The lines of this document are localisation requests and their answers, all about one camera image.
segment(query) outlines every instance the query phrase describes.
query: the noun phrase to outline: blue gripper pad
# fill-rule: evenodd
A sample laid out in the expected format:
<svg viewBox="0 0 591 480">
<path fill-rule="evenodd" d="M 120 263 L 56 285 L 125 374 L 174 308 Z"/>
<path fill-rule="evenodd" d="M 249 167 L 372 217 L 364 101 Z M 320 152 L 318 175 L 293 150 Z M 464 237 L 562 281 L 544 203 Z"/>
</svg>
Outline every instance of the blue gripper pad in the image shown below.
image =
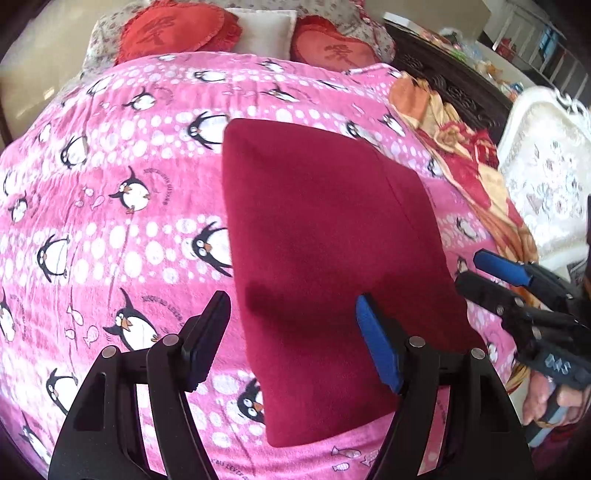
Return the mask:
<svg viewBox="0 0 591 480">
<path fill-rule="evenodd" d="M 378 317 L 363 295 L 357 298 L 355 312 L 357 324 L 378 370 L 379 379 L 394 393 L 400 393 L 403 379 L 398 369 L 398 353 L 388 342 Z"/>
</svg>

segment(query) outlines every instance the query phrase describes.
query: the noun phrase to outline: wall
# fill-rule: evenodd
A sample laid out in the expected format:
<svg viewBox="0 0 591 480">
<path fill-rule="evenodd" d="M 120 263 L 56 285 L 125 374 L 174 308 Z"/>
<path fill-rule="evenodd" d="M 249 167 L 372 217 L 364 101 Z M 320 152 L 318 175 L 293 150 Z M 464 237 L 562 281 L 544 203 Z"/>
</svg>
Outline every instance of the wall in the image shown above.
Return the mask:
<svg viewBox="0 0 591 480">
<path fill-rule="evenodd" d="M 457 28 L 471 38 L 478 38 L 491 14 L 483 0 L 367 0 L 366 10 L 376 20 L 390 12 L 434 31 Z"/>
</svg>

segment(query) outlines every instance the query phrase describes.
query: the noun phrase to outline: carved wooden headboard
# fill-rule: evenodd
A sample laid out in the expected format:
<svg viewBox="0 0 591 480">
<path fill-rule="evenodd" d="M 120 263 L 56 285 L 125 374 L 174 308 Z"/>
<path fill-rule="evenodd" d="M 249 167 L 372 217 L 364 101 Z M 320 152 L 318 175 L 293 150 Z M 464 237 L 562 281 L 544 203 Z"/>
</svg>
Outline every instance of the carved wooden headboard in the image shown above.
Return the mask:
<svg viewBox="0 0 591 480">
<path fill-rule="evenodd" d="M 429 42 L 403 28 L 387 25 L 386 29 L 396 42 L 392 65 L 415 78 L 426 79 L 470 127 L 487 128 L 492 141 L 498 144 L 512 102 L 479 73 Z"/>
</svg>

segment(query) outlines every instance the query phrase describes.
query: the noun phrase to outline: white pillow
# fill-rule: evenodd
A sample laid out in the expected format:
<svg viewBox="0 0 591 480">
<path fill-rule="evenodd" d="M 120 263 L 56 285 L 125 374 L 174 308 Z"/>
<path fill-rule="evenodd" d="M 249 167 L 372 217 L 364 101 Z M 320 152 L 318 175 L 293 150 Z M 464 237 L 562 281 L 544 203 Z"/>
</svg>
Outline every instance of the white pillow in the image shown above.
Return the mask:
<svg viewBox="0 0 591 480">
<path fill-rule="evenodd" d="M 238 17 L 242 35 L 235 53 L 254 53 L 260 57 L 289 60 L 291 38 L 296 27 L 295 10 L 248 10 L 226 8 Z"/>
</svg>

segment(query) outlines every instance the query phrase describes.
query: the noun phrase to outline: white ornate chair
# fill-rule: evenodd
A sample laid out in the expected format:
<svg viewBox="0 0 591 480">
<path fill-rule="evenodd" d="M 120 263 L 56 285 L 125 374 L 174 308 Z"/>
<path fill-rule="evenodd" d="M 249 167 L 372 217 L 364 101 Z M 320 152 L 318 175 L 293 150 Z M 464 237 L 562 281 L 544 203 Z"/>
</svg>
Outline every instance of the white ornate chair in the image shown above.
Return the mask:
<svg viewBox="0 0 591 480">
<path fill-rule="evenodd" d="M 558 90 L 532 87 L 509 114 L 498 146 L 499 171 L 530 228 L 540 263 L 568 278 L 567 265 L 587 257 L 591 193 L 591 118 Z"/>
</svg>

